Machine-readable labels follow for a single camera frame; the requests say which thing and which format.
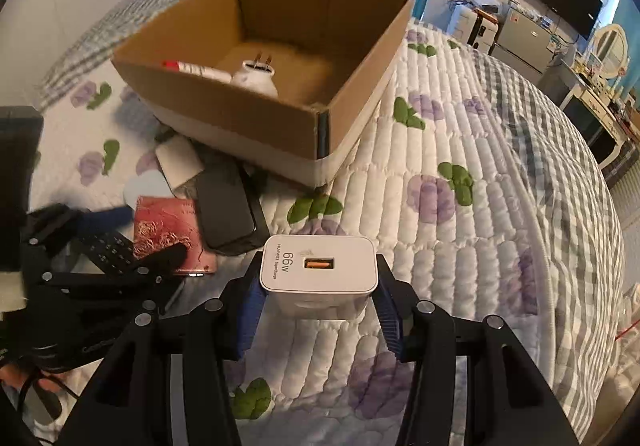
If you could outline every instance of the silver bolt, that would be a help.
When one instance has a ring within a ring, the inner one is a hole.
[[[504,326],[504,320],[495,314],[492,314],[486,319],[486,324],[492,329],[501,329]]]
[[[134,321],[136,322],[136,325],[138,327],[144,327],[145,325],[151,323],[151,319],[151,314],[143,312],[142,314],[138,314]]]
[[[436,310],[436,305],[427,300],[418,301],[415,306],[422,314],[431,314]]]
[[[219,298],[212,298],[205,302],[204,308],[209,312],[219,311],[222,309],[222,301]]]

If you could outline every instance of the gray refrigerator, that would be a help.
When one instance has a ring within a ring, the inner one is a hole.
[[[516,9],[509,9],[490,55],[537,85],[554,55],[547,48],[549,41],[549,32]]]

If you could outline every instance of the power adapter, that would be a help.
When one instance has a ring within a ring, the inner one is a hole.
[[[351,320],[378,286],[376,250],[363,236],[274,235],[260,284],[289,317]]]

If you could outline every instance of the red wire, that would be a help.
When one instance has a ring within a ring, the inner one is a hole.
[[[631,326],[625,330],[623,330],[620,334],[618,334],[616,336],[615,341],[618,341],[622,336],[624,336],[626,333],[628,333],[629,330],[631,330],[633,327],[635,327],[636,325],[638,325],[638,323],[640,323],[640,320],[636,320],[634,321]]]

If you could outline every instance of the open cardboard box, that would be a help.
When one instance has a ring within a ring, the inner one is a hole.
[[[158,119],[309,186],[329,182],[380,100],[413,0],[180,0],[113,55]],[[273,98],[162,67],[230,74],[271,56]]]

